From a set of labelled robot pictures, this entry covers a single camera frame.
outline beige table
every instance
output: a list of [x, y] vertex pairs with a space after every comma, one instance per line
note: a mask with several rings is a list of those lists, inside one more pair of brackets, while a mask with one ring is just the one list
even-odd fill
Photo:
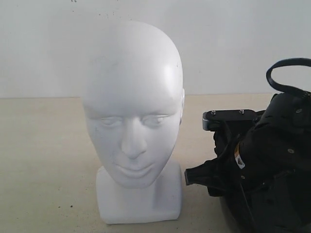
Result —
[[[267, 107], [272, 94], [187, 96], [173, 157], [184, 171], [215, 157], [202, 113]], [[106, 225], [95, 176], [101, 166], [79, 99], [0, 100], [0, 233], [226, 233], [219, 199], [184, 186], [179, 220]]]

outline mannequin head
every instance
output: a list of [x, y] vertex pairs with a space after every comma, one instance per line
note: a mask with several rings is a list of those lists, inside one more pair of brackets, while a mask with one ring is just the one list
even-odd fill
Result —
[[181, 60], [154, 26], [119, 22], [104, 34], [82, 97], [88, 133], [116, 183], [145, 188], [163, 170], [177, 139], [184, 105]]

